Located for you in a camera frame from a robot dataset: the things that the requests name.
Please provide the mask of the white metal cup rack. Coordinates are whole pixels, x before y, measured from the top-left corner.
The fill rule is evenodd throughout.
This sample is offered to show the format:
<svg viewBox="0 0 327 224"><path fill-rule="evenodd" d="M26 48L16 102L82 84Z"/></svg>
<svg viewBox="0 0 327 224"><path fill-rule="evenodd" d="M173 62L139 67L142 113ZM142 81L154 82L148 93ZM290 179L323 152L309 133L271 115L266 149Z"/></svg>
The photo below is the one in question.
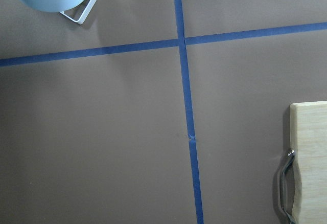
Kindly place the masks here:
<svg viewBox="0 0 327 224"><path fill-rule="evenodd" d="M97 0L84 0L78 6L61 11L60 14L79 25L83 24Z"/></svg>

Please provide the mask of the bamboo cutting board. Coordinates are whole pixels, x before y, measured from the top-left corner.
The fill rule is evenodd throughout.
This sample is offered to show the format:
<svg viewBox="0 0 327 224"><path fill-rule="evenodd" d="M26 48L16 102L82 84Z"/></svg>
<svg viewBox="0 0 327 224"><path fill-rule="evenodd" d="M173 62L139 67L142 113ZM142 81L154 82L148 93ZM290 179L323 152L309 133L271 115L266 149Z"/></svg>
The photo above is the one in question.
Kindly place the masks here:
<svg viewBox="0 0 327 224"><path fill-rule="evenodd" d="M294 173L291 212L285 206L289 168ZM326 223L326 101L290 105L290 149L279 174L279 198L288 223Z"/></svg>

